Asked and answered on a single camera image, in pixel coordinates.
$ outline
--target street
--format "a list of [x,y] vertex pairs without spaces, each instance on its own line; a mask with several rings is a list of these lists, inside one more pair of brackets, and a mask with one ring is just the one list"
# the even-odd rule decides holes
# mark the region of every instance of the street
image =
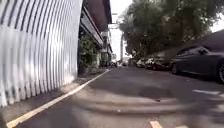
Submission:
[[17,127],[223,128],[223,92],[207,78],[117,68]]

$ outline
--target sky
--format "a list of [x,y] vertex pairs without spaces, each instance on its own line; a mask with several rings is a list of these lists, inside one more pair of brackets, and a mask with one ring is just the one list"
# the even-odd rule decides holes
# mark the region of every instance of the sky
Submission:
[[[119,16],[128,8],[128,6],[132,3],[132,0],[110,0],[111,3],[111,13],[116,13],[117,15],[112,15],[113,23],[119,19]],[[213,27],[211,27],[212,32],[216,32],[224,29],[224,15],[220,14],[220,20],[216,22]],[[119,30],[117,25],[109,26],[111,31],[111,46],[113,49],[113,53],[117,55],[117,60],[120,60],[120,42],[121,42],[121,34],[122,32]],[[123,56],[126,56],[125,45],[123,48]]]

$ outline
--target tire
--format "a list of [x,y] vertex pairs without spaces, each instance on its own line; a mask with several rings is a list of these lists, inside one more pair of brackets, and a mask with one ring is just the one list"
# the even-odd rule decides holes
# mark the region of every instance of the tire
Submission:
[[174,74],[174,75],[177,75],[179,73],[176,64],[172,65],[172,70],[171,71],[172,71],[172,74]]
[[221,62],[218,68],[218,78],[224,84],[224,62]]

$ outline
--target white corrugated fence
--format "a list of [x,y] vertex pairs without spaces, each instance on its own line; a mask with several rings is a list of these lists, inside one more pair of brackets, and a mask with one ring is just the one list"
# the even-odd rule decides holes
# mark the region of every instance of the white corrugated fence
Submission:
[[2,0],[0,106],[68,84],[77,76],[82,0]]

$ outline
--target car door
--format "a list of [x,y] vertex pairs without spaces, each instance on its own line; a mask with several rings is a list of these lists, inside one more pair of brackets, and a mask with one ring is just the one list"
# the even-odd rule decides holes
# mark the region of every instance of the car door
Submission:
[[196,74],[208,75],[210,73],[209,51],[202,46],[191,49],[188,59],[188,71]]
[[181,50],[177,57],[175,58],[175,63],[180,71],[187,71],[188,70],[188,62],[189,61],[189,48]]

